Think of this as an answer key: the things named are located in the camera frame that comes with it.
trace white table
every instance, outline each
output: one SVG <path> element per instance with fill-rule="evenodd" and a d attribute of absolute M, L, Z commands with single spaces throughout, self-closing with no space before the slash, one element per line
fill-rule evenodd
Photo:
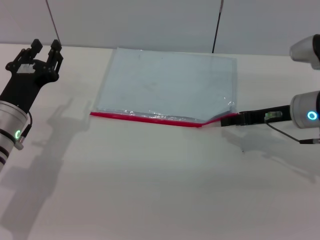
<path fill-rule="evenodd" d="M 10 79 L 5 65 L 22 47 L 0 44 L 1 90 Z M 63 48 L 60 79 L 40 91 L 25 147 L 0 173 L 0 239 L 319 238 L 318 145 L 299 145 L 265 125 L 184 128 L 89 117 L 111 54 Z M 228 56 L 238 60 L 239 111 L 320 90 L 320 73 L 308 64 Z M 318 135 L 274 124 L 300 139 Z"/>

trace white wall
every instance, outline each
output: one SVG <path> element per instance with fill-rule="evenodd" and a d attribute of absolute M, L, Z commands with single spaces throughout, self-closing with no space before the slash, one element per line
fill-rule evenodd
<path fill-rule="evenodd" d="M 56 38 L 45 0 L 0 0 L 0 42 L 26 43 Z"/>
<path fill-rule="evenodd" d="M 45 0 L 1 0 L 0 42 L 55 38 Z M 220 0 L 49 0 L 63 45 L 212 51 Z M 318 0 L 225 0 L 216 53 L 288 55 L 320 33 Z"/>

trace black cable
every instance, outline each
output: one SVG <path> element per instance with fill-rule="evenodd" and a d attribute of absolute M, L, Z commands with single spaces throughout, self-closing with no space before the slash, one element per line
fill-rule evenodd
<path fill-rule="evenodd" d="M 56 37 L 58 38 L 58 41 L 59 41 L 59 43 L 61 44 L 61 41 L 60 41 L 60 38 L 59 38 L 59 35 L 58 35 L 58 31 L 57 31 L 57 28 L 56 28 L 56 24 L 55 24 L 55 21 L 54 21 L 54 17 L 52 16 L 52 13 L 51 13 L 51 9 L 50 9 L 48 0 L 45 0 L 45 2 L 46 2 L 46 6 L 47 6 L 47 8 L 48 8 L 48 10 L 49 10 L 49 14 L 50 14 L 51 21 L 52 21 L 52 24 L 53 24 L 53 27 L 54 27 L 54 30 L 55 30 Z"/>
<path fill-rule="evenodd" d="M 264 120 L 264 122 L 265 122 L 265 124 L 266 124 L 267 126 L 269 126 L 270 128 L 272 128 L 273 130 L 276 130 L 277 132 L 279 132 L 279 133 L 281 133 L 281 134 L 283 134 L 283 135 L 286 135 L 288 138 L 291 138 L 292 140 L 295 140 L 296 142 L 300 143 L 300 140 L 299 140 L 299 139 L 296 139 L 296 138 L 294 138 L 293 136 L 290 136 L 289 134 L 287 134 L 287 133 L 285 133 L 284 131 L 281 131 L 281 130 L 275 128 L 274 126 L 271 126 L 270 123 L 268 123 L 267 120 Z"/>
<path fill-rule="evenodd" d="M 218 35 L 218 28 L 219 28 L 219 23 L 220 23 L 220 17 L 221 17 L 221 12 L 219 12 L 218 22 L 217 22 L 217 24 L 216 24 L 212 53 L 215 52 L 215 46 L 216 46 L 216 40 L 217 40 L 217 35 Z"/>
<path fill-rule="evenodd" d="M 28 114 L 29 114 L 29 116 L 30 116 L 30 125 L 32 125 L 32 123 L 33 123 L 34 121 L 33 121 L 33 119 L 32 119 L 31 112 L 29 111 Z"/>
<path fill-rule="evenodd" d="M 219 17 L 218 17 L 218 22 L 216 23 L 216 28 L 215 28 L 215 36 L 214 36 L 214 42 L 213 42 L 213 48 L 212 48 L 212 53 L 215 52 L 215 46 L 216 46 L 216 40 L 217 40 L 217 35 L 218 35 L 218 29 L 219 29 L 219 23 L 220 23 L 220 17 L 222 13 L 222 8 L 224 6 L 224 0 L 221 0 L 220 4 L 220 11 L 219 11 Z"/>

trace metal cylinder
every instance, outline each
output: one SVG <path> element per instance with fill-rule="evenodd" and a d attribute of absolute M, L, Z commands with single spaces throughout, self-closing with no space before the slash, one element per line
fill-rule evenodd
<path fill-rule="evenodd" d="M 19 107 L 0 101 L 0 171 L 27 122 L 27 114 Z"/>
<path fill-rule="evenodd" d="M 319 49 L 317 45 L 320 41 L 320 35 L 309 36 L 290 48 L 290 57 L 293 61 L 310 63 L 312 68 L 320 70 Z"/>
<path fill-rule="evenodd" d="M 300 129 L 320 128 L 320 91 L 299 94 L 290 104 L 293 123 Z"/>

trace plastic bag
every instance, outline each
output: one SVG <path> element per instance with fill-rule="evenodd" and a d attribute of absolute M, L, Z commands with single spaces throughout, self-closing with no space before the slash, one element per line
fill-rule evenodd
<path fill-rule="evenodd" d="M 201 127 L 235 112 L 237 60 L 118 48 L 93 116 Z"/>

